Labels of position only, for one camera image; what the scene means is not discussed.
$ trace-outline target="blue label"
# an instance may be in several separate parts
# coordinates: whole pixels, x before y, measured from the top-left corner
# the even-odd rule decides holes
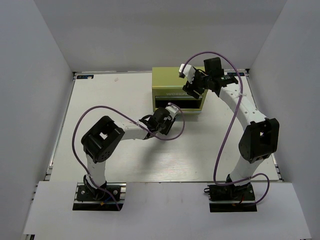
[[[76,76],[76,79],[93,79],[94,75],[78,75]]]
[[[237,76],[237,74],[235,73],[235,72],[227,72],[226,74],[228,74],[228,75],[232,75],[232,76]],[[244,72],[239,72],[239,74],[240,74],[240,76],[241,77],[244,77],[245,76],[245,73]]]

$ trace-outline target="black rectangular slot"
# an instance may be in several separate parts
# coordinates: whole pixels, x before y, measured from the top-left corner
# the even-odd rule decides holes
[[[257,206],[252,203],[210,203],[210,213],[242,213],[256,212]]]
[[[118,202],[118,206],[120,210],[123,207],[123,203]],[[100,202],[97,203],[74,203],[73,204],[73,211],[112,211],[112,212],[118,212],[118,208],[116,204],[110,203],[110,204],[104,204],[101,205]]]
[[[237,73],[236,73],[236,72],[227,72],[226,74],[231,75],[231,76],[234,76],[234,77],[237,76]],[[240,74],[240,77],[244,77],[244,76],[245,76],[245,73],[244,73],[244,72],[239,72],[239,74]]]
[[[202,99],[200,99],[200,100],[174,100],[174,99],[158,100],[158,99],[156,99],[155,100],[155,107],[156,108],[159,108],[159,107],[165,108],[168,105],[168,103],[172,103],[172,104],[177,105],[181,109],[199,109],[201,106],[201,101],[202,101]]]
[[[76,79],[94,79],[94,75],[78,75]]]

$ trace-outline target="cable tie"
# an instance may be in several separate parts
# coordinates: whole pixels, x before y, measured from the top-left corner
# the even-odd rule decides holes
[[[246,93],[241,93],[241,92],[239,92],[238,96],[236,96],[235,98],[237,99],[237,98],[239,98],[240,96],[246,97],[247,94],[246,94]]]
[[[138,119],[138,120],[136,121],[136,124],[135,124],[135,125],[137,125],[139,128],[142,128],[142,127],[140,126],[139,122],[140,122],[140,120]]]

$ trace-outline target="white foam block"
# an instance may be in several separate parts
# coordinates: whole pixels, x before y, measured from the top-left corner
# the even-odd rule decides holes
[[[40,182],[25,234],[35,240],[311,238],[291,183],[272,183],[257,212],[211,213],[205,183],[128,183],[120,212],[72,211],[76,182]],[[257,198],[265,183],[253,183]]]

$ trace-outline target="black connector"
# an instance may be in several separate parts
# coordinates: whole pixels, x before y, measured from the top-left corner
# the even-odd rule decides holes
[[[209,58],[203,62],[205,73],[211,78],[225,75],[225,70],[222,68],[220,57]]]
[[[150,132],[167,135],[175,120],[176,118],[172,119],[170,112],[167,109],[159,107],[153,115],[146,115],[139,121],[146,125]],[[149,139],[150,137],[151,135],[148,133],[145,139]]]
[[[105,139],[102,138],[101,133],[106,135]],[[83,150],[94,163],[102,163],[111,156],[124,134],[125,131],[118,127],[110,117],[103,116],[82,137]]]
[[[185,75],[184,75],[182,72],[179,72],[179,78],[184,79],[184,78],[185,78]]]
[[[246,126],[239,142],[241,156],[251,164],[270,157],[277,150],[279,127],[275,118],[251,122]]]
[[[191,83],[188,81],[186,84],[182,87],[182,90],[185,91],[188,95],[194,97],[195,99],[199,99],[200,95],[204,93],[204,88],[198,88],[194,87]]]

